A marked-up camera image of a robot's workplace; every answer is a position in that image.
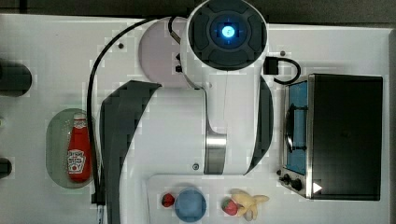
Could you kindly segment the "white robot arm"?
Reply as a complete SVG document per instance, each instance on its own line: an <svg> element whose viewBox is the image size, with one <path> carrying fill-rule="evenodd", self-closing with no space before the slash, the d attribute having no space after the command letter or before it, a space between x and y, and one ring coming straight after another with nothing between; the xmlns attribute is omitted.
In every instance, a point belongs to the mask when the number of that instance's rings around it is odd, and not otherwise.
<svg viewBox="0 0 396 224"><path fill-rule="evenodd" d="M187 88L130 80L102 102L107 224L149 224L155 175L246 175L273 136L261 13L245 0L206 0L180 37Z"/></svg>

